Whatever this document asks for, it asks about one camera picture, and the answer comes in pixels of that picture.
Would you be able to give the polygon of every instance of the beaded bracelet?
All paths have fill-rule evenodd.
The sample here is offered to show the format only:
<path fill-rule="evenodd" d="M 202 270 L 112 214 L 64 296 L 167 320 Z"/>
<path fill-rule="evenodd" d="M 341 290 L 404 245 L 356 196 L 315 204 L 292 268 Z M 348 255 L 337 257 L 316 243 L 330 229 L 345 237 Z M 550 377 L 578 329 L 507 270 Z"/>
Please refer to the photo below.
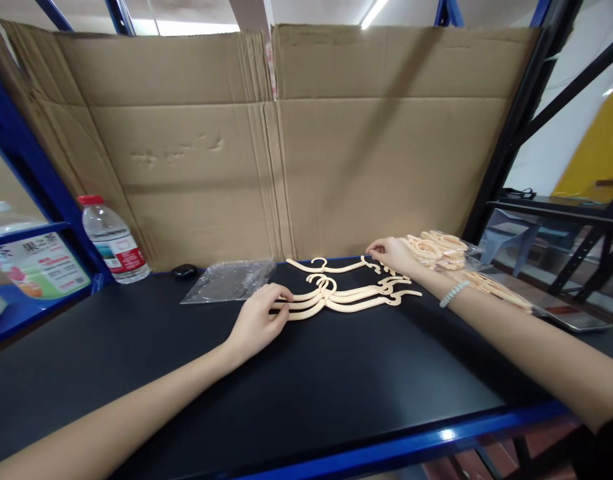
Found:
<path fill-rule="evenodd" d="M 464 288 L 468 287 L 471 283 L 469 281 L 464 281 L 460 283 L 457 287 L 452 289 L 440 302 L 440 308 L 445 308 L 446 305 L 451 303 L 451 300 L 455 298 L 455 296 L 461 292 Z"/>

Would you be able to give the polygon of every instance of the water bottle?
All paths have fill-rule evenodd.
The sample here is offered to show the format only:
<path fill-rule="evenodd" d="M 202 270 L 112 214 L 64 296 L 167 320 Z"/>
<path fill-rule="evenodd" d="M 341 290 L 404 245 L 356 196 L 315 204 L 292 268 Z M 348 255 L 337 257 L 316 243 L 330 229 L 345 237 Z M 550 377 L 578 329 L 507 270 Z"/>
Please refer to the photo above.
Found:
<path fill-rule="evenodd" d="M 0 235 L 46 225 L 20 215 L 0 201 Z M 91 280 L 57 233 L 0 245 L 0 270 L 22 292 L 38 300 L 54 300 L 90 285 Z"/>
<path fill-rule="evenodd" d="M 124 220 L 104 204 L 101 195 L 81 195 L 81 219 L 86 235 L 106 262 L 115 280 L 133 283 L 151 273 Z"/>

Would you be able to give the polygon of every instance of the clear plastic bag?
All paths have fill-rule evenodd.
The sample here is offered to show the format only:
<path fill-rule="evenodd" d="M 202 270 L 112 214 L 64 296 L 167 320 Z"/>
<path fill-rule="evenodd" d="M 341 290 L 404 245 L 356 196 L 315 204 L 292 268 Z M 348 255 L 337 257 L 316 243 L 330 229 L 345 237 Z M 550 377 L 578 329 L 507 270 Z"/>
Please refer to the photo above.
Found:
<path fill-rule="evenodd" d="M 405 240 L 415 259 L 429 268 L 462 270 L 472 255 L 482 252 L 472 243 L 438 230 L 423 231 L 419 237 L 407 235 Z"/>
<path fill-rule="evenodd" d="M 215 263 L 208 267 L 181 304 L 246 300 L 275 271 L 273 259 Z"/>
<path fill-rule="evenodd" d="M 474 261 L 470 264 L 473 269 L 465 268 L 459 271 L 444 271 L 442 273 L 446 277 L 450 277 L 458 282 L 469 281 L 469 286 L 471 288 L 481 291 L 482 293 L 493 295 L 494 297 L 504 300 L 511 305 L 524 310 L 529 315 L 531 314 L 533 310 L 533 304 L 531 302 L 509 289 L 507 286 L 502 285 L 501 283 L 489 278 L 487 275 L 483 275 L 479 272 L 479 270 L 486 269 L 487 267 L 490 267 L 490 265 L 483 265 L 475 259 L 469 260 Z"/>

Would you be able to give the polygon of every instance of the red bottle cap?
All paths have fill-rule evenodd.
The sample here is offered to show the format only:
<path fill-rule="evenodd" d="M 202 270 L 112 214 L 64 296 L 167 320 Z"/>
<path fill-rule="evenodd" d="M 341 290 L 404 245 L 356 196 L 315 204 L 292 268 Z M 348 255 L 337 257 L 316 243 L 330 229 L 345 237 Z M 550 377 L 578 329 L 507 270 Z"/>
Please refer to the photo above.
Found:
<path fill-rule="evenodd" d="M 101 195 L 80 195 L 77 200 L 82 205 L 100 205 L 104 203 L 104 198 Z"/>

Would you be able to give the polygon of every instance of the bottle label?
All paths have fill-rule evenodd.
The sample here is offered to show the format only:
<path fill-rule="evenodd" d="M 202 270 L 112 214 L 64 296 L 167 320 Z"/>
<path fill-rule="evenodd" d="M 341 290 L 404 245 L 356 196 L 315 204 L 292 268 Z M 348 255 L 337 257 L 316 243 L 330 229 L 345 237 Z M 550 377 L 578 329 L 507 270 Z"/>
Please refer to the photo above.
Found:
<path fill-rule="evenodd" d="M 0 245 L 0 270 L 29 297 L 58 299 L 90 284 L 56 233 Z"/>
<path fill-rule="evenodd" d="M 131 234 L 114 240 L 94 241 L 93 244 L 111 273 L 125 273 L 146 264 Z"/>

